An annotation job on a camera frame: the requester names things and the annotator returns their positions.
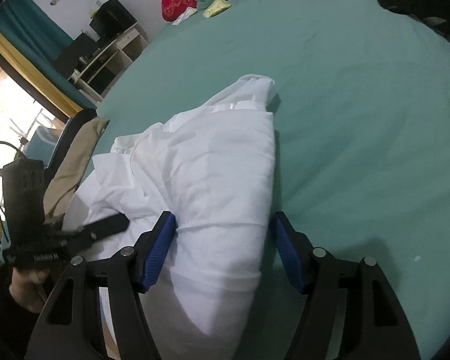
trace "white fabric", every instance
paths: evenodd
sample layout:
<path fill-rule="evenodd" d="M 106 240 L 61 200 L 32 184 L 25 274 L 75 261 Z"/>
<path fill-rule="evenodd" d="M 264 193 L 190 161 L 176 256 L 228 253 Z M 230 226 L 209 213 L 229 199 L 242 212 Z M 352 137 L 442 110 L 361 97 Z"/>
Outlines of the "white fabric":
<path fill-rule="evenodd" d="M 119 137 L 70 204 L 64 228 L 124 212 L 123 234 L 89 250 L 112 256 L 164 210 L 178 236 L 158 283 L 142 296 L 158 350 L 169 359 L 230 359 L 260 278 L 275 164 L 268 77 L 247 75 L 199 108 Z M 105 307 L 107 324 L 110 312 Z"/>

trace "bed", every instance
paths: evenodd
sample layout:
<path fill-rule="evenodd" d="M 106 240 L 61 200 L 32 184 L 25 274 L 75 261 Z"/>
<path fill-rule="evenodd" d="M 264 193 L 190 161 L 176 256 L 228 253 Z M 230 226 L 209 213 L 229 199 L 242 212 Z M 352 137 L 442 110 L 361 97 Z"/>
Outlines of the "bed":
<path fill-rule="evenodd" d="M 269 76 L 274 211 L 337 258 L 373 256 L 423 359 L 450 335 L 450 43 L 376 0 L 231 0 L 166 26 L 98 108 L 115 137 Z M 268 245 L 237 359 L 282 359 L 303 298 Z"/>

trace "person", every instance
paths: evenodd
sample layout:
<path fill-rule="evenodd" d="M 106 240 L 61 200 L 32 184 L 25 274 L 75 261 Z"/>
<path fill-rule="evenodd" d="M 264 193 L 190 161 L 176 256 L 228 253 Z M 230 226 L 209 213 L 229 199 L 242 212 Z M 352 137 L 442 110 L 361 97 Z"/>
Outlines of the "person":
<path fill-rule="evenodd" d="M 38 284 L 49 270 L 18 270 L 0 265 L 0 360 L 24 359 L 46 297 Z"/>

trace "folded beige garment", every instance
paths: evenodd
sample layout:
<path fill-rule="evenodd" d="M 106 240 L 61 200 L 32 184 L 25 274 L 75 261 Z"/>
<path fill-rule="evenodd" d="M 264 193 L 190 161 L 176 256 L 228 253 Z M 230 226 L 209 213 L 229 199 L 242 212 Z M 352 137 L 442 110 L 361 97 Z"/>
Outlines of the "folded beige garment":
<path fill-rule="evenodd" d="M 45 191 L 43 207 L 46 218 L 61 216 L 67 211 L 108 122 L 109 120 L 96 117 L 85 123 L 73 139 L 55 177 Z"/>

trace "white desk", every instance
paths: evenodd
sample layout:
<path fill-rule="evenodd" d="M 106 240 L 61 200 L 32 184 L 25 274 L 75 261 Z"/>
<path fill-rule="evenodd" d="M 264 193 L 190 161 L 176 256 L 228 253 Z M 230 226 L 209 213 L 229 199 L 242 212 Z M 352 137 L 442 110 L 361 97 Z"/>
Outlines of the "white desk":
<path fill-rule="evenodd" d="M 70 81 L 85 97 L 97 105 L 147 46 L 145 32 L 135 23 L 100 51 L 85 69 L 81 72 L 75 70 Z M 97 93 L 90 83 L 104 68 L 115 74 L 115 78 L 102 93 Z"/>

